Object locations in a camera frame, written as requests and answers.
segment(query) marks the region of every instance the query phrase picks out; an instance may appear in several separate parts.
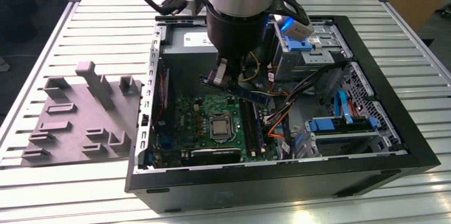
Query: yellow wire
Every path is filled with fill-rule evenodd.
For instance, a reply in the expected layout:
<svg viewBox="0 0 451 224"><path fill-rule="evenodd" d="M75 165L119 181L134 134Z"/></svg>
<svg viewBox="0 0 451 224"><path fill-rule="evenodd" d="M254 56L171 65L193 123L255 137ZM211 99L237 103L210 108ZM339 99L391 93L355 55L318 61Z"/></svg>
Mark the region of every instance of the yellow wire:
<svg viewBox="0 0 451 224"><path fill-rule="evenodd" d="M249 77L247 79L239 80L239 82L247 82L247 81L253 80L259 75L261 63L259 63L259 60L257 59L257 56L255 56L253 51L250 51L250 54L254 57L255 62L257 62L257 71L255 71L255 74L251 77Z"/></svg>

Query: ram slot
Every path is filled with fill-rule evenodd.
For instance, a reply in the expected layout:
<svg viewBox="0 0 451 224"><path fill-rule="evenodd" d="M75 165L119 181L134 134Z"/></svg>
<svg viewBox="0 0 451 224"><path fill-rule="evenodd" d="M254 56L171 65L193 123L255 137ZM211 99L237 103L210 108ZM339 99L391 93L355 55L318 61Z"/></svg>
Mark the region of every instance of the ram slot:
<svg viewBox="0 0 451 224"><path fill-rule="evenodd" d="M259 135L262 135L262 130L259 130L258 134L257 133L258 115L254 110L253 102L241 99L241 112L242 112L242 123L243 123L247 155L257 156L258 154L261 154Z"/></svg>

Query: gray plastic part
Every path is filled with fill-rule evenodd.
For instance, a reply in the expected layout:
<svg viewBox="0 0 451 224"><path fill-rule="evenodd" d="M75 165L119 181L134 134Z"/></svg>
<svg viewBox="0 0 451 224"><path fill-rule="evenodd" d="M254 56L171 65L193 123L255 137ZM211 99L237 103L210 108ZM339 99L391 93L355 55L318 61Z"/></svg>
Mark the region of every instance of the gray plastic part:
<svg viewBox="0 0 451 224"><path fill-rule="evenodd" d="M102 83L102 86L104 87L104 89L107 90L108 94L111 94L111 85L110 85L110 82L107 80L107 77L104 75L100 75L100 83Z"/></svg>
<svg viewBox="0 0 451 224"><path fill-rule="evenodd" d="M72 112L76 112L76 110L78 110L76 105L72 103L68 103L68 104L56 104L56 105L48 106L46 112L48 114L72 113Z"/></svg>
<svg viewBox="0 0 451 224"><path fill-rule="evenodd" d="M55 143L55 136L50 132L30 134L28 141L36 146L42 144Z"/></svg>
<svg viewBox="0 0 451 224"><path fill-rule="evenodd" d="M38 130L40 132L50 132L55 130L71 130L72 124L70 121L54 122L54 123L42 123Z"/></svg>
<svg viewBox="0 0 451 224"><path fill-rule="evenodd" d="M52 99L67 98L64 89L71 88L63 77L50 77L47 80L44 91Z"/></svg>
<svg viewBox="0 0 451 224"><path fill-rule="evenodd" d="M22 158L27 161L44 161L50 159L50 151L43 148L34 148L23 151Z"/></svg>
<svg viewBox="0 0 451 224"><path fill-rule="evenodd" d="M122 91L122 94L125 96L133 96L137 95L139 92L139 88L137 86L137 82L134 80L134 77L131 76L123 76L120 77L120 81L119 81L119 88Z"/></svg>
<svg viewBox="0 0 451 224"><path fill-rule="evenodd" d="M90 86L90 92L98 98L104 109L112 110L115 108L115 103L111 100L108 88L104 86L104 84L108 84L108 82L107 80L102 82L102 79L94 71L95 67L96 65L92 61L79 62L76 74L84 78L86 83Z"/></svg>
<svg viewBox="0 0 451 224"><path fill-rule="evenodd" d="M130 139L126 132L122 132L120 139L115 136L114 133L110 133L108 136L108 146L116 153L130 151L130 146L133 144L133 140Z"/></svg>
<svg viewBox="0 0 451 224"><path fill-rule="evenodd" d="M83 145L82 152L88 157L102 157L108 154L107 148L103 146L102 143L95 143L90 145Z"/></svg>
<svg viewBox="0 0 451 224"><path fill-rule="evenodd" d="M96 76L99 84L106 82L102 78ZM92 96L87 84L67 85L66 87L59 85L63 86L62 91L66 97L47 99L26 149L26 151L35 151L38 148L43 148L51 153L51 158L23 158L22 166L83 163L127 157L130 138L137 137L138 134L137 123L142 92L142 82L134 82L138 93L126 96L119 87L119 81L108 84L111 86L108 97L115 106L114 110L104 109L98 98ZM70 109L72 105L76 109L71 112L47 112L50 109L66 109L66 107ZM112 138L108 141L110 134L114 134L118 140ZM106 153L86 154L86 146L96 143L102 143Z"/></svg>
<svg viewBox="0 0 451 224"><path fill-rule="evenodd" d="M104 139L107 141L108 139L108 131L104 128L88 128L86 130L86 136L92 141Z"/></svg>

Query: blue led light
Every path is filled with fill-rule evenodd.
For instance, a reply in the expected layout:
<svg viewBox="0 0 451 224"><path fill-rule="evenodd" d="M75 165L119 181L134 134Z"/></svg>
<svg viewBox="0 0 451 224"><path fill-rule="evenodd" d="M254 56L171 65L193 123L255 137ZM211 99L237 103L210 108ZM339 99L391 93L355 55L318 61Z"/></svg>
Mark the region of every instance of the blue led light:
<svg viewBox="0 0 451 224"><path fill-rule="evenodd" d="M286 32L289 30L289 28L291 27L291 25L294 25L294 23L295 23L295 20L291 17L289 17L289 19L283 23L283 26L281 28L281 32L282 33Z"/></svg>

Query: blue clip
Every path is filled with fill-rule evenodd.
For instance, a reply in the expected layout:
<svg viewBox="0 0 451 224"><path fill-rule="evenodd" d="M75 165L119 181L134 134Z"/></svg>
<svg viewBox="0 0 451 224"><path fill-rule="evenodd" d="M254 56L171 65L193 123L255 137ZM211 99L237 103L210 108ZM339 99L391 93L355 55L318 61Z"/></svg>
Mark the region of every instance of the blue clip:
<svg viewBox="0 0 451 224"><path fill-rule="evenodd" d="M287 40L287 48L290 51L311 51L313 50L313 45L309 43L307 39L303 41L298 41L289 37L287 35L285 36Z"/></svg>
<svg viewBox="0 0 451 224"><path fill-rule="evenodd" d="M379 126L378 119L375 117L369 117L369 122L370 122L371 128L375 130Z"/></svg>
<svg viewBox="0 0 451 224"><path fill-rule="evenodd" d="M353 124L353 118L350 115L350 109L347 107L347 99L346 99L346 93L343 90L339 90L335 93L335 97L334 97L334 116L338 117L341 115L341 106L339 106L339 99L342 101L342 110L343 110L343 116L346 118L346 123L347 124Z"/></svg>
<svg viewBox="0 0 451 224"><path fill-rule="evenodd" d="M321 119L315 119L315 122L317 122L319 130L335 130L333 119L321 118Z"/></svg>
<svg viewBox="0 0 451 224"><path fill-rule="evenodd" d="M303 135L299 134L297 142L295 142L295 147L298 146L299 142L303 140Z"/></svg>
<svg viewBox="0 0 451 224"><path fill-rule="evenodd" d="M317 131L318 131L318 126L317 126L315 120L314 120L314 121L310 121L310 122L309 122L309 125L310 125L310 130L311 130L313 132L317 132Z"/></svg>

